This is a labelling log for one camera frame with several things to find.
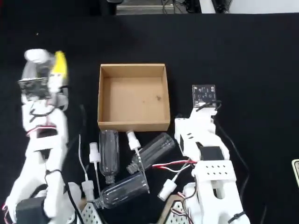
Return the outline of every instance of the white robotic arm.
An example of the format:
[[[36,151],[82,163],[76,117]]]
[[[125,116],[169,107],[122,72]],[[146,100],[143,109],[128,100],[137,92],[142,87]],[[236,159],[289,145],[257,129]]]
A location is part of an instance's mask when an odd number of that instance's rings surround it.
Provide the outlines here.
[[[51,55],[43,49],[28,50],[25,58],[28,62],[19,84],[23,127],[30,139],[21,174],[2,209],[13,223],[65,224],[74,213],[68,193],[76,206],[81,199],[75,183],[68,183],[65,192],[61,175],[68,151],[67,119],[59,109],[68,105],[67,92],[61,89],[67,82],[66,60],[61,51]],[[32,198],[42,184],[47,184],[46,195]]]
[[[183,191],[187,198],[194,194],[186,199],[186,208],[194,224],[250,224],[228,148],[215,134],[213,102],[217,102],[214,86],[193,86],[190,118],[175,119],[175,139],[182,154],[197,162],[192,171],[196,183],[187,184]]]

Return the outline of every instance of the floor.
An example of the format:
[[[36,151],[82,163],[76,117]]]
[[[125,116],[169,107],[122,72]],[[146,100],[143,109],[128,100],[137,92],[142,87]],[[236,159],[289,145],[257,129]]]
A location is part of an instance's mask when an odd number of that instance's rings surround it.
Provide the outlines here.
[[[124,0],[117,7],[117,14],[185,14],[186,9],[180,3],[173,0]]]

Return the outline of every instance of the empty bottle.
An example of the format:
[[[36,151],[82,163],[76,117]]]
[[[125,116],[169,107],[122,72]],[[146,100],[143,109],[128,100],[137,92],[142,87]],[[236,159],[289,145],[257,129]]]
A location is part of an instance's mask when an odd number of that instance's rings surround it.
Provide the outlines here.
[[[147,192],[149,186],[141,172],[133,174],[102,190],[100,197],[95,200],[97,208],[111,209],[121,203]]]
[[[150,168],[151,165],[174,147],[175,143],[168,134],[162,133],[158,135],[139,151],[144,170]],[[142,170],[142,166],[136,154],[134,154],[132,158],[132,163],[127,166],[127,170],[130,174],[133,174],[138,170]]]
[[[115,182],[115,175],[119,172],[120,152],[118,132],[104,130],[100,132],[100,171],[106,178],[107,184]]]

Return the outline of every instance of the black table surface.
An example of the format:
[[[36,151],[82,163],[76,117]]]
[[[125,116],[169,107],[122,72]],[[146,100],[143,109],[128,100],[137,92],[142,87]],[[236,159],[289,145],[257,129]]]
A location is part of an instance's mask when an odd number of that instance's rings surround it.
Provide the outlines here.
[[[83,161],[88,164],[88,142],[98,141],[97,102],[101,63],[165,63],[169,82],[171,126],[181,113],[192,110],[192,84],[215,84],[222,107],[218,121],[234,140],[250,168],[244,210],[251,223],[259,223],[263,206],[265,223],[297,223],[298,186],[291,161],[298,150],[299,14],[276,15],[143,15],[118,17],[49,18],[48,21],[2,21],[0,27],[0,201],[5,201],[20,173],[28,143],[21,124],[17,80],[24,51],[45,48],[65,52],[72,101],[82,102],[87,113]],[[70,137],[80,126],[75,105],[67,111]],[[145,145],[158,133],[137,133]],[[70,150],[63,173],[68,181],[84,179],[77,144]],[[120,134],[121,171],[132,152]],[[181,159],[179,148],[159,162]],[[244,167],[231,151],[238,187]],[[88,169],[95,181],[93,167]],[[103,211],[110,224],[154,223],[164,203],[157,198],[162,184],[173,174],[147,171],[151,194],[144,194],[118,208]],[[192,181],[185,171],[177,190]],[[104,177],[100,178],[102,189]]]

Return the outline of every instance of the cardboard box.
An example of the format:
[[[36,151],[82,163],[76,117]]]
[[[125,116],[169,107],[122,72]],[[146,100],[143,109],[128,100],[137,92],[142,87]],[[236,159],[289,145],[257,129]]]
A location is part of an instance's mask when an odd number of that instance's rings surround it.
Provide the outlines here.
[[[166,131],[170,109],[164,64],[102,64],[98,125],[101,130]]]

